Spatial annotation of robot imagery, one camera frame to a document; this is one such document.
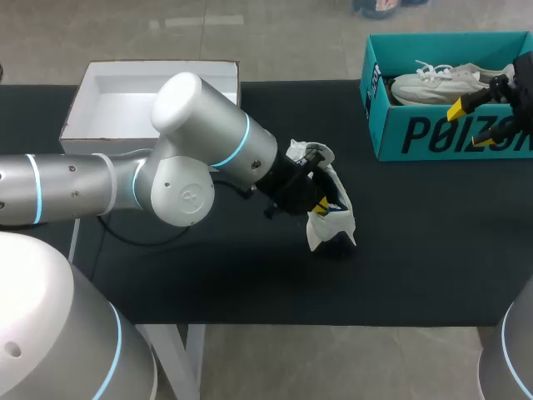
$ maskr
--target cardboard box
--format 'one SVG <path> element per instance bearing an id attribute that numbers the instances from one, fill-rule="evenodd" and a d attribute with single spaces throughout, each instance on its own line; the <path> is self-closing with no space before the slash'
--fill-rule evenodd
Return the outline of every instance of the cardboard box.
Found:
<path id="1" fill-rule="evenodd" d="M 501 70 L 533 50 L 529 32 L 454 32 L 371 35 L 361 77 L 372 144 L 380 161 L 533 158 L 533 142 L 523 134 L 499 145 L 471 146 L 471 137 L 495 123 L 506 123 L 508 104 L 486 104 L 456 122 L 446 121 L 450 106 L 393 106 L 382 77 L 416 73 L 415 60 L 431 65 Z"/>
<path id="2" fill-rule="evenodd" d="M 91 62 L 59 138 L 65 153 L 109 155 L 153 148 L 159 138 L 150 120 L 153 101 L 162 85 L 182 72 L 195 73 L 239 104 L 237 62 Z"/>

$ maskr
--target teal shoe box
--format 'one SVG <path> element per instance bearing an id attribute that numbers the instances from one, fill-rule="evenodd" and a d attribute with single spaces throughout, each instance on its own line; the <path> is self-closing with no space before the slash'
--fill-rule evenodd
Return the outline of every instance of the teal shoe box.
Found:
<path id="1" fill-rule="evenodd" d="M 394 106 L 382 77 L 416 73 L 421 60 L 431 65 L 501 70 L 533 50 L 530 32 L 450 32 L 376 34 L 366 41 L 361 98 L 372 144 L 380 161 L 533 158 L 533 141 L 523 133 L 489 147 L 473 147 L 472 136 L 509 122 L 508 104 L 486 104 L 447 122 L 450 106 Z"/>

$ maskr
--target concrete floor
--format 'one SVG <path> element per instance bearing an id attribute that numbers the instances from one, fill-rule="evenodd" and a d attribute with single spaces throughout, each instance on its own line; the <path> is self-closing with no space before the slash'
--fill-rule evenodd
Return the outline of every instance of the concrete floor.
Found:
<path id="1" fill-rule="evenodd" d="M 91 60 L 235 59 L 242 80 L 358 78 L 369 33 L 531 30 L 531 0 L 0 0 L 4 83 L 79 83 Z M 474 399 L 475 328 L 210 326 L 202 397 Z"/>

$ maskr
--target black table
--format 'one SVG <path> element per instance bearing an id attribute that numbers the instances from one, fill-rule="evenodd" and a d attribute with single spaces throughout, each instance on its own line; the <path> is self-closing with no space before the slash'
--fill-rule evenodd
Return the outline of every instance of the black table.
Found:
<path id="1" fill-rule="evenodd" d="M 2 138 L 58 135 L 74 90 L 0 87 L 0 109 L 11 110 Z M 245 202 L 226 187 L 207 218 L 166 247 L 94 240 L 102 230 L 86 218 L 75 263 L 133 322 L 492 325 L 533 272 L 533 161 L 378 162 L 357 81 L 245 82 L 242 107 L 280 148 L 295 138 L 333 149 L 357 249 L 314 255 L 306 217 L 269 221 L 261 194 Z M 55 151 L 34 144 L 10 153 Z M 142 212 L 115 212 L 111 226 L 140 241 L 179 232 Z M 58 238 L 61 228 L 49 226 Z"/>

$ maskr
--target white box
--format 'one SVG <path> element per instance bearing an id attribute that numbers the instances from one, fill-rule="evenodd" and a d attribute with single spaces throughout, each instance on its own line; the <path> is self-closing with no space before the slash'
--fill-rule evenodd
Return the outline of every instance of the white box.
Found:
<path id="1" fill-rule="evenodd" d="M 91 62 L 59 137 L 64 152 L 121 154 L 153 148 L 159 137 L 150 121 L 153 100 L 168 79 L 182 72 L 195 73 L 240 103 L 237 62 Z"/>

